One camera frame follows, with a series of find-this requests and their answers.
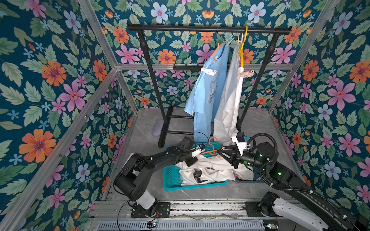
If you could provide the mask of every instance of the blue plastic basket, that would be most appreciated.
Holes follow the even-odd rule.
[[[218,150],[221,145],[219,143],[211,142],[214,145],[215,150]],[[210,144],[206,145],[206,151],[212,151],[213,147]],[[204,157],[211,157],[210,153],[206,153],[203,155]],[[225,180],[224,182],[213,182],[208,184],[197,184],[191,186],[181,186],[182,180],[180,179],[180,168],[171,165],[163,168],[163,188],[166,191],[175,191],[175,190],[183,190],[183,189],[191,189],[191,188],[205,188],[205,187],[215,187],[215,186],[222,186],[226,185],[229,180]]]

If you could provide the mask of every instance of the orange flower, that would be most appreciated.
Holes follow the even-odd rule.
[[[275,121],[276,125],[277,125],[277,126],[279,126],[279,121],[278,121],[278,119],[274,117],[274,121]]]
[[[101,62],[101,60],[95,60],[94,66],[92,67],[92,70],[95,71],[95,77],[99,79],[99,81],[103,81],[107,75],[107,70],[105,69],[104,63]]]
[[[132,123],[132,117],[128,119],[128,127],[131,126],[131,123]]]
[[[215,12],[213,10],[210,10],[210,11],[203,11],[202,12],[202,15],[204,18],[213,18],[213,16],[215,16]]]
[[[31,50],[36,51],[35,47],[34,47],[31,43],[28,43],[28,46],[29,46],[29,48],[30,48]]]
[[[351,72],[352,74],[349,75],[350,79],[353,79],[353,82],[357,83],[360,81],[361,83],[366,81],[366,78],[370,78],[370,61],[365,60],[364,63],[358,62],[355,67],[352,67]]]
[[[65,74],[64,67],[60,66],[59,62],[48,61],[48,65],[43,65],[41,69],[41,75],[46,82],[50,85],[59,86],[60,84],[64,83],[64,79],[67,79],[67,75]]]
[[[158,55],[158,61],[160,61],[161,64],[175,64],[176,56],[174,56],[173,51],[163,49],[163,52],[160,51]]]
[[[311,14],[312,10],[306,10],[304,13],[303,13],[303,17],[304,18],[307,18],[310,14]]]
[[[305,69],[303,70],[303,79],[306,81],[311,81],[312,79],[316,78],[317,73],[319,71],[318,62],[315,60],[311,60],[308,64],[306,64]]]
[[[262,105],[262,104],[266,103],[266,101],[267,101],[267,98],[263,96],[263,97],[257,99],[257,104]]]
[[[107,187],[108,182],[109,182],[109,176],[107,176],[106,179],[103,182],[103,188],[101,188],[101,193],[104,193],[104,191],[105,191],[105,189]]]
[[[293,43],[298,39],[298,36],[300,36],[302,33],[300,27],[293,27],[289,34],[284,36],[286,43]]]
[[[105,12],[105,15],[108,17],[108,18],[113,18],[113,13],[109,10],[106,10],[104,11]]]
[[[253,51],[249,51],[249,49],[244,50],[244,64],[250,64],[250,62],[254,59],[254,56],[252,55],[254,55]]]
[[[51,132],[44,130],[35,129],[33,135],[27,133],[22,141],[27,144],[22,144],[19,146],[19,153],[26,154],[23,159],[31,163],[36,158],[36,163],[43,162],[45,156],[49,156],[53,150],[51,147],[55,147],[56,141],[52,139],[53,135]]]
[[[146,97],[141,97],[140,102],[144,105],[149,105],[150,104],[150,100]]]
[[[127,31],[122,30],[121,27],[113,29],[113,36],[115,36],[115,39],[122,44],[128,43],[130,40],[130,37],[127,35]]]
[[[116,142],[117,142],[117,136],[114,133],[112,133],[108,139],[108,147],[114,148]]]
[[[73,219],[77,220],[79,217],[80,217],[80,214],[81,214],[81,210],[78,210],[74,216],[73,216]]]
[[[366,150],[370,153],[370,137],[369,136],[364,137],[364,143],[366,145],[369,145],[369,146],[366,146]]]
[[[306,185],[311,186],[311,181],[307,180],[306,176],[303,176],[303,179],[305,180]]]
[[[302,144],[302,137],[300,136],[300,134],[298,133],[294,133],[293,135],[293,143],[297,146],[299,146],[300,144]]]
[[[209,43],[209,41],[212,41],[213,32],[201,32],[202,41],[204,43]]]

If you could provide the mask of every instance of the rack leg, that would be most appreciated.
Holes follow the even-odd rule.
[[[261,65],[261,68],[258,72],[258,76],[257,76],[257,79],[255,81],[255,84],[253,85],[253,88],[252,88],[252,91],[250,92],[250,95],[249,95],[249,98],[248,98],[248,101],[245,105],[245,108],[243,110],[243,113],[242,113],[242,116],[239,120],[239,123],[236,125],[236,129],[238,129],[238,131],[241,130],[241,125],[243,123],[243,120],[244,120],[244,117],[245,115],[247,114],[247,111],[248,111],[248,108],[250,106],[250,103],[252,102],[253,98],[254,98],[254,95],[256,94],[256,91],[257,91],[257,87],[258,87],[258,84],[259,84],[259,81],[261,80],[262,78],[262,75],[263,73],[265,72],[265,69],[266,69],[266,66],[267,64],[270,62],[270,59],[271,59],[271,56],[273,55],[274,53],[274,50],[275,50],[275,46],[276,46],[276,42],[278,41],[277,39],[279,38],[280,34],[274,34],[272,36],[272,39],[271,39],[271,42],[269,44],[269,46],[267,47],[267,50],[266,50],[266,54],[265,54],[265,57],[262,61],[262,65]]]
[[[158,147],[164,147],[164,142],[166,141],[167,131],[169,127],[169,122],[171,121],[171,115],[173,112],[174,112],[174,108],[170,106],[168,108],[167,115],[166,115],[167,123],[163,123],[163,127],[161,130],[161,136],[159,137],[159,140],[158,140]]]
[[[148,69],[149,69],[150,78],[152,79],[152,83],[153,83],[155,95],[156,95],[157,100],[158,100],[159,108],[160,108],[161,113],[162,113],[163,127],[164,127],[164,125],[167,124],[168,121],[166,119],[166,114],[164,112],[163,103],[162,103],[162,100],[161,100],[161,94],[159,93],[159,89],[158,89],[158,85],[157,85],[157,80],[156,80],[155,75],[154,75],[152,61],[151,61],[150,55],[149,55],[148,44],[147,44],[147,41],[145,39],[144,32],[142,30],[138,30],[137,33],[139,35],[140,47],[141,47],[141,49],[144,53],[144,58],[147,61],[147,66],[148,66]]]

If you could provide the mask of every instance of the mounting plate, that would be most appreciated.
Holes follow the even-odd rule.
[[[170,202],[158,202],[158,218],[169,217],[169,212],[171,210],[171,203]],[[137,203],[134,204],[134,207],[132,208],[131,212],[131,218],[148,218],[144,215],[144,213],[141,211],[142,207],[138,205]]]

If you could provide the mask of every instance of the clothespin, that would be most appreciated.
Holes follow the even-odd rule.
[[[236,76],[238,78],[249,78],[249,77],[252,77],[253,75],[254,75],[254,70],[251,70],[251,71],[239,73]]]

